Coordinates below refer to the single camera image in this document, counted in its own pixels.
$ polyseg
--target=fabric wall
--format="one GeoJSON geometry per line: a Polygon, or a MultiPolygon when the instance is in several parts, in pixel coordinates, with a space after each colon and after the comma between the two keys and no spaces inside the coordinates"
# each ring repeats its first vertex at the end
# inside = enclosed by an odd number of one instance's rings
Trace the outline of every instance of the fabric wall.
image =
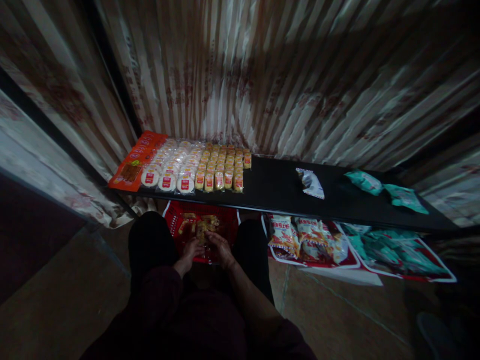
{"type": "Polygon", "coordinates": [[[144,129],[386,171],[480,100],[458,2],[97,0],[144,129]]]}
{"type": "MultiPolygon", "coordinates": [[[[108,181],[136,139],[76,4],[0,0],[0,39],[1,67],[108,181]]],[[[106,227],[131,220],[3,92],[0,139],[0,166],[30,186],[106,227]]]]}

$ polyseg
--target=plastic basket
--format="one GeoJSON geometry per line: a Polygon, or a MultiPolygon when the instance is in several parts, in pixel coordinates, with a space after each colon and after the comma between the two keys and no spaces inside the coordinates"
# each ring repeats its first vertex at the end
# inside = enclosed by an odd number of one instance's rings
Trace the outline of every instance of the plastic basket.
{"type": "MultiPolygon", "coordinates": [[[[266,237],[268,238],[269,235],[267,233],[267,227],[265,225],[265,219],[262,216],[261,217],[261,224],[263,226],[263,231],[265,232],[266,237]]],[[[361,263],[357,257],[357,255],[354,253],[354,249],[352,248],[352,245],[348,241],[345,233],[343,230],[339,227],[337,223],[338,230],[340,230],[342,237],[344,240],[347,241],[348,244],[348,255],[343,260],[340,264],[335,264],[334,262],[325,262],[325,263],[319,263],[319,262],[311,262],[311,261],[301,261],[301,260],[284,260],[278,258],[274,250],[270,247],[270,251],[268,253],[268,257],[275,259],[279,263],[285,263],[285,264],[291,264],[291,265],[296,265],[296,266],[301,266],[301,267],[306,267],[306,268],[335,268],[335,269],[358,269],[361,267],[361,263]]]]}
{"type": "MultiPolygon", "coordinates": [[[[240,225],[240,216],[237,209],[170,200],[163,211],[163,217],[168,224],[168,228],[170,229],[171,236],[175,241],[175,246],[179,254],[183,253],[185,243],[191,237],[191,234],[188,231],[185,231],[181,235],[179,234],[180,226],[184,221],[184,218],[182,217],[183,213],[195,213],[198,216],[217,216],[220,221],[220,229],[218,233],[228,241],[230,246],[233,246],[235,243],[240,225]]],[[[218,259],[214,249],[211,246],[206,245],[205,258],[195,257],[193,261],[197,263],[216,264],[218,259]]]]}

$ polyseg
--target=black pants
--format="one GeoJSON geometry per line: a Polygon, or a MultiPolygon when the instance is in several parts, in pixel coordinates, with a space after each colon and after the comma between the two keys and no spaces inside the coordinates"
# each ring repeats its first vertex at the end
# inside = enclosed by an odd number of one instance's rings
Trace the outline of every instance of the black pants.
{"type": "MultiPolygon", "coordinates": [[[[251,282],[274,303],[267,258],[268,241],[260,221],[247,220],[240,224],[232,254],[251,282]]],[[[128,234],[131,285],[134,296],[142,278],[150,269],[172,266],[180,257],[170,234],[167,221],[149,211],[135,221],[128,234]]]]}

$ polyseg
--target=floor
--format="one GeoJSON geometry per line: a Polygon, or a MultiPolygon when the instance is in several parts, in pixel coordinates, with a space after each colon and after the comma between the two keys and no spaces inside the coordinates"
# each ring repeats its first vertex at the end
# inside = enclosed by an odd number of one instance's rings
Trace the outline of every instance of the floor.
{"type": "MultiPolygon", "coordinates": [[[[83,228],[0,306],[0,359],[79,358],[127,303],[131,225],[83,228]]],[[[433,285],[382,277],[383,287],[358,286],[269,267],[275,306],[319,359],[432,357],[415,315],[438,309],[433,285]]]]}

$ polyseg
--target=dark clothing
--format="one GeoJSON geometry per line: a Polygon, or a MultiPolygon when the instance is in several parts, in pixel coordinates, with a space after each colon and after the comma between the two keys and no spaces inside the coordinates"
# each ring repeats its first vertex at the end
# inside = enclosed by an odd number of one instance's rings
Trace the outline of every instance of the dark clothing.
{"type": "MultiPolygon", "coordinates": [[[[290,321],[284,320],[269,341],[253,347],[230,296],[214,289],[183,293],[187,284],[172,268],[179,255],[167,222],[158,213],[147,212],[138,219],[128,242],[130,300],[82,359],[246,359],[261,354],[315,359],[290,321]]],[[[240,225],[232,253],[273,303],[267,239],[258,221],[240,225]]]]}

